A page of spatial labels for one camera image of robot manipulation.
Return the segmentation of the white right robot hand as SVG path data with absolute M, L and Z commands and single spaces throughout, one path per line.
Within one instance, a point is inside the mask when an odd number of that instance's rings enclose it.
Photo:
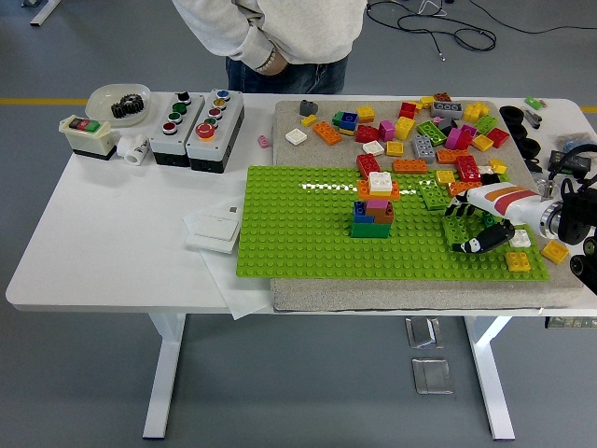
M 489 212 L 502 221 L 484 229 L 465 243 L 453 244 L 454 252 L 480 254 L 494 250 L 511 240 L 515 227 L 528 225 L 535 233 L 548 238 L 548 209 L 553 202 L 543 201 L 536 192 L 509 182 L 468 189 L 451 199 L 446 216 L 456 213 L 469 216 L 476 210 Z

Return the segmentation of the person's right hand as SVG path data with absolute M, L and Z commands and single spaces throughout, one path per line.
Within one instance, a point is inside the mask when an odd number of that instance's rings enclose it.
M 269 65 L 268 69 L 263 72 L 265 76 L 278 75 L 288 66 L 288 61 L 284 55 L 278 49 L 274 50 L 274 57 L 271 60 L 271 64 Z

